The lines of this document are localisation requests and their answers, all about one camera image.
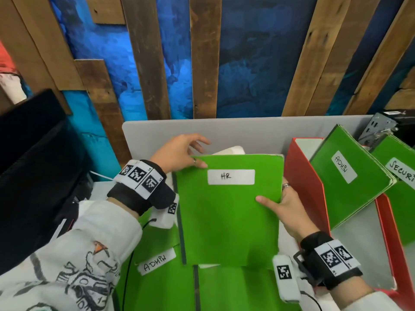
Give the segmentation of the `white paper sheet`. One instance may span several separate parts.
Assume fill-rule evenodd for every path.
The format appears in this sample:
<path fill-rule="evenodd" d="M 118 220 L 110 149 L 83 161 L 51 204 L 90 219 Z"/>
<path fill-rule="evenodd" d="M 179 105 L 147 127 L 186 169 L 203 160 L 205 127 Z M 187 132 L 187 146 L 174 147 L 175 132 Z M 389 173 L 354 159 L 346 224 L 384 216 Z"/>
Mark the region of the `white paper sheet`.
<path fill-rule="evenodd" d="M 233 146 L 213 153 L 212 155 L 245 155 L 245 151 L 241 146 Z"/>

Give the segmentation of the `red file holder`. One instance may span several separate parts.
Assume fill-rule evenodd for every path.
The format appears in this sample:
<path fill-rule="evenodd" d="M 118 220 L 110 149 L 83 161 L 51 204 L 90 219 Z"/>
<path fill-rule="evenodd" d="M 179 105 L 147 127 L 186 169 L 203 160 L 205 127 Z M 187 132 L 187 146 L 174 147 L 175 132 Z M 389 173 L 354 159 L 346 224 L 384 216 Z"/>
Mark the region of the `red file holder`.
<path fill-rule="evenodd" d="M 363 279 L 404 311 L 415 311 L 415 290 L 388 197 L 381 194 L 331 230 L 361 264 Z"/>
<path fill-rule="evenodd" d="M 330 234 L 324 185 L 310 163 L 323 138 L 293 138 L 284 163 L 284 176 L 298 193 L 312 222 Z"/>

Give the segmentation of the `person's right forearm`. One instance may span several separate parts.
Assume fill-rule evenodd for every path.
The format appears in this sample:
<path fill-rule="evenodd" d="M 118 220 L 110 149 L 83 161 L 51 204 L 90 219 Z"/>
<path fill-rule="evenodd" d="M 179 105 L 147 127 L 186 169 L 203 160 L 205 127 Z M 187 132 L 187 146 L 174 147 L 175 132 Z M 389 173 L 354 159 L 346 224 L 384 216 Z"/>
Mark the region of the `person's right forearm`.
<path fill-rule="evenodd" d="M 329 292 L 340 311 L 403 311 L 386 293 L 375 291 L 362 277 L 351 277 Z"/>

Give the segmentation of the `person's left forearm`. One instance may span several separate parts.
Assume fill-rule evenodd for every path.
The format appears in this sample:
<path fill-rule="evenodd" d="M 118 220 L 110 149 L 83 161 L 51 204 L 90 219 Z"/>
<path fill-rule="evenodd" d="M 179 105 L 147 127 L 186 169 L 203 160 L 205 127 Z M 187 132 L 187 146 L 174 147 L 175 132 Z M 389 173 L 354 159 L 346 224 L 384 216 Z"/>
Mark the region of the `person's left forearm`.
<path fill-rule="evenodd" d="M 142 226 L 111 202 L 86 204 L 69 232 L 0 276 L 0 311 L 115 311 L 121 266 Z"/>

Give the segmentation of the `grey divider panel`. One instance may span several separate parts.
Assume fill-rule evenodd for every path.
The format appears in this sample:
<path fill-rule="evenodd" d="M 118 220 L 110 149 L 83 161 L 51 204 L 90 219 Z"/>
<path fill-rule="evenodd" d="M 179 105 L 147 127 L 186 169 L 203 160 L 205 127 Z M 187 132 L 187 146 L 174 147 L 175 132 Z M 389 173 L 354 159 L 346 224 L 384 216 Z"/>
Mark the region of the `grey divider panel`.
<path fill-rule="evenodd" d="M 150 160 L 169 140 L 189 134 L 208 139 L 208 145 L 199 141 L 205 155 L 233 146 L 241 146 L 246 154 L 285 154 L 292 138 L 324 138 L 336 124 L 356 136 L 369 119 L 357 115 L 128 121 L 122 130 L 136 160 Z"/>

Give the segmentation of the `black device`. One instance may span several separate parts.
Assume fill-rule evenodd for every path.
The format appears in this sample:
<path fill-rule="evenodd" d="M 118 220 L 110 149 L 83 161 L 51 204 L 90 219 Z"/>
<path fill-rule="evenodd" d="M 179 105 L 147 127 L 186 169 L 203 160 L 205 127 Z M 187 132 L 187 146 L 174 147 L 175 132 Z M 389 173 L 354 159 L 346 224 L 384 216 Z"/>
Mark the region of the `black device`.
<path fill-rule="evenodd" d="M 395 124 L 393 134 L 402 141 L 412 141 L 415 139 L 415 109 L 395 109 L 383 111 Z"/>

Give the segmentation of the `person's left hand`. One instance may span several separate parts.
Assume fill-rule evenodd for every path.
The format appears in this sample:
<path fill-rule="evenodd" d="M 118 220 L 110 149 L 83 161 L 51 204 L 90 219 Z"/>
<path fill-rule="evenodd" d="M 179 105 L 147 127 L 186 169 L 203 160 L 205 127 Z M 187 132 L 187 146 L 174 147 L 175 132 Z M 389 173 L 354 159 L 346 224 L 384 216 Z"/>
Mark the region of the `person's left hand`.
<path fill-rule="evenodd" d="M 183 170 L 190 167 L 192 149 L 204 153 L 202 143 L 210 145 L 209 139 L 199 133 L 175 136 L 158 149 L 149 161 L 157 164 L 165 173 Z"/>

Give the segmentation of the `grey metal bracket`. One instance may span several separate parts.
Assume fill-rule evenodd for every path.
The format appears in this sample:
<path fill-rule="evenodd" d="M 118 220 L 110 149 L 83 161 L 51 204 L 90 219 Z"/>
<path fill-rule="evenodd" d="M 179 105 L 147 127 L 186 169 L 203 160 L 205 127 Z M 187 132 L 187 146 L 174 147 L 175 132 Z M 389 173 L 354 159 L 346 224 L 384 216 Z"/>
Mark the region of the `grey metal bracket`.
<path fill-rule="evenodd" d="M 358 143 L 369 148 L 375 147 L 387 135 L 398 131 L 396 117 L 400 114 L 401 112 L 397 110 L 374 114 L 362 134 L 358 137 Z"/>

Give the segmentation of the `red and white cloth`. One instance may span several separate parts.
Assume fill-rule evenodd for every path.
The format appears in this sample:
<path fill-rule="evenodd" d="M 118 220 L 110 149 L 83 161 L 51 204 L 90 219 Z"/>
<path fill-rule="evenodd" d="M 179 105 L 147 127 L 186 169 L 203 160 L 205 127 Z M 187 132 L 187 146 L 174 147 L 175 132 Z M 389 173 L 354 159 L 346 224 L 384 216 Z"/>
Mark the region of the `red and white cloth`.
<path fill-rule="evenodd" d="M 22 86 L 22 79 L 10 54 L 0 41 L 0 86 L 13 104 L 27 99 Z"/>

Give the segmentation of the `person's right hand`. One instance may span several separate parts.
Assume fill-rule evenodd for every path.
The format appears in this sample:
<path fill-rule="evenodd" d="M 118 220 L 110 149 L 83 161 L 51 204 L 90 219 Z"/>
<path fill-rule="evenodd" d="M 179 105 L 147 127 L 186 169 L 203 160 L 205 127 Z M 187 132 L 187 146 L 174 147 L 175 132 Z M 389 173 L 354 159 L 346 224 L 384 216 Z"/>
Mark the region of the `person's right hand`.
<path fill-rule="evenodd" d="M 318 227 L 311 221 L 298 196 L 287 179 L 283 177 L 281 202 L 282 214 L 276 214 L 282 222 L 288 234 L 296 242 L 300 243 L 304 238 L 319 231 Z"/>

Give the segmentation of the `plain green folder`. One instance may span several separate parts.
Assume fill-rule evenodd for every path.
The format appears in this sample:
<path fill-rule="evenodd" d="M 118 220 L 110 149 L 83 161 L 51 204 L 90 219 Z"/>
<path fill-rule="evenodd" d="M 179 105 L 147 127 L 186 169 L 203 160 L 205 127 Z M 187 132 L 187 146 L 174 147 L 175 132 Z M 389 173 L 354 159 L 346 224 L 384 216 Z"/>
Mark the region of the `plain green folder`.
<path fill-rule="evenodd" d="M 194 265 L 196 311 L 302 311 L 279 297 L 273 270 Z"/>

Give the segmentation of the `green folder with white label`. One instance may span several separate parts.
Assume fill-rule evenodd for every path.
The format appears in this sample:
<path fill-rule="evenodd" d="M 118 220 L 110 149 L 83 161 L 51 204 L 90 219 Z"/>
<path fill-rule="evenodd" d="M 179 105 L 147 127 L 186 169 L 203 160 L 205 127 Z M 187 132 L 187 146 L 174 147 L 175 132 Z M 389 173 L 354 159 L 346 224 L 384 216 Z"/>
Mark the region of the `green folder with white label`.
<path fill-rule="evenodd" d="M 397 183 L 392 172 L 338 124 L 309 162 L 324 186 L 330 230 Z"/>
<path fill-rule="evenodd" d="M 201 156 L 207 169 L 174 175 L 185 265 L 272 270 L 279 220 L 255 198 L 281 201 L 283 155 Z"/>
<path fill-rule="evenodd" d="M 193 269 L 182 263 L 178 226 L 149 226 L 150 212 L 138 219 L 142 237 L 122 264 L 114 310 L 195 311 Z"/>
<path fill-rule="evenodd" d="M 403 246 L 415 242 L 415 149 L 393 135 L 386 136 L 371 154 L 397 182 L 386 191 Z"/>

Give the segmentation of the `black monitor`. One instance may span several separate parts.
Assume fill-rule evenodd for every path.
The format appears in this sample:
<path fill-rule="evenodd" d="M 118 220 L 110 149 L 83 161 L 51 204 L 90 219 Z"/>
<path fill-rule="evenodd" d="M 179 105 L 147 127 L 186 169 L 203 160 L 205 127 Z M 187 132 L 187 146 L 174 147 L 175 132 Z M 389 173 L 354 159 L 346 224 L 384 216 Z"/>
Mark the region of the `black monitor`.
<path fill-rule="evenodd" d="M 51 89 L 0 115 L 0 275 L 77 219 L 91 159 Z"/>

